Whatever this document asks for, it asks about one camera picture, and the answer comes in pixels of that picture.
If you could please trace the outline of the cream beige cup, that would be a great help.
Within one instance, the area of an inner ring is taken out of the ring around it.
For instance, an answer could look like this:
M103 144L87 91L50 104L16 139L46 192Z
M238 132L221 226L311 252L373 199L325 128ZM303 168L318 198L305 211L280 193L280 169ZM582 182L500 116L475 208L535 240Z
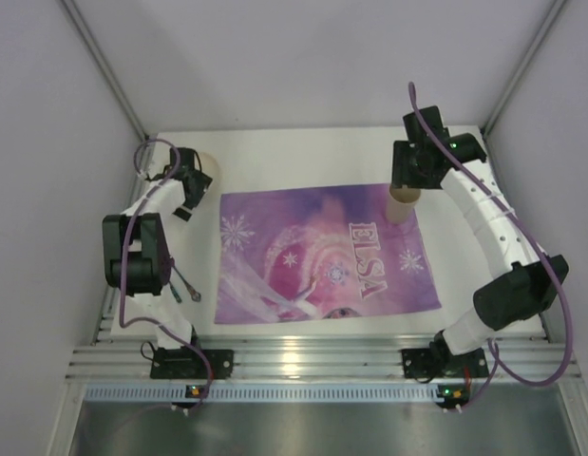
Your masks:
M389 188L389 197L386 206L386 218L390 223L400 224L408 220L414 207L422 195L421 189L416 188Z

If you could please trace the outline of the purple Elsa placemat cloth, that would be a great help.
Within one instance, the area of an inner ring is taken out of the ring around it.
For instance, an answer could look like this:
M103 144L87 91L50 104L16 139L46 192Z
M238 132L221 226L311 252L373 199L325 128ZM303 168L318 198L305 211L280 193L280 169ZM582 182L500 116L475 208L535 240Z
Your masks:
M215 323L440 309L418 220L389 222L388 201L385 183L222 195Z

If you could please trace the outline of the cream round plate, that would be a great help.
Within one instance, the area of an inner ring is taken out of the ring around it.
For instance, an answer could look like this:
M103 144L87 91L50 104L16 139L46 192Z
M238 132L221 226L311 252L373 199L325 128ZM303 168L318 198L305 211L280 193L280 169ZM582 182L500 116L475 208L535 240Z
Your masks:
M210 154L199 152L199 162L202 173L212 179L208 191L215 192L221 181L221 169L217 159Z

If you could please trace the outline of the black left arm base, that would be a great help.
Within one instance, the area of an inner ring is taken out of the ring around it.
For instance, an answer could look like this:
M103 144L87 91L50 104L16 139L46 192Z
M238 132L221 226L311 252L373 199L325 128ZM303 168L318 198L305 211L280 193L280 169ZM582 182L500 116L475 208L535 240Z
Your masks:
M211 367L214 380L231 376L234 367L232 350L205 349L201 351ZM153 355L150 378L158 380L192 380L208 377L204 361L187 348L166 350L159 348Z

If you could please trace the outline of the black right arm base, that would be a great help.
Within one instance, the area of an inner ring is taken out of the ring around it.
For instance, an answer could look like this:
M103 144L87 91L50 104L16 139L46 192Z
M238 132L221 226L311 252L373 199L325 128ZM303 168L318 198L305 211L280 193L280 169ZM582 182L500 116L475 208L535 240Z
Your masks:
M471 379L488 376L487 362L482 349L446 360L439 359L429 348L403 349L401 356L404 376L420 383L429 383L441 378L464 379L467 375Z

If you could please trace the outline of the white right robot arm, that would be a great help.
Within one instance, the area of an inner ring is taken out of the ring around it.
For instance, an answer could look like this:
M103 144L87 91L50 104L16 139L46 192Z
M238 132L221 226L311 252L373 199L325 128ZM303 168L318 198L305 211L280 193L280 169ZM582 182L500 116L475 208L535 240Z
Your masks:
M435 337L448 354L467 354L496 332L547 310L556 297L552 280L564 280L569 266L561 255L542 265L513 223L515 212L473 135L451 135L437 106L409 113L403 122L407 137L393 145L393 193L444 191L478 240L492 277L474 293L472 308Z

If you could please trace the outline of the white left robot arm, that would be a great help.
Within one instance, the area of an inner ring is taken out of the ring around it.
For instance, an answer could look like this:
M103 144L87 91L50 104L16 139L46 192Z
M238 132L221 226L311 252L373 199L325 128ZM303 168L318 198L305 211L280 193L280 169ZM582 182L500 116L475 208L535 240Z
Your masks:
M134 155L144 192L127 209L102 221L104 276L119 291L118 325L147 324L160 349L193 349L196 333L171 291L174 254L193 211L216 186L215 158L193 148L168 145L167 162L142 168Z

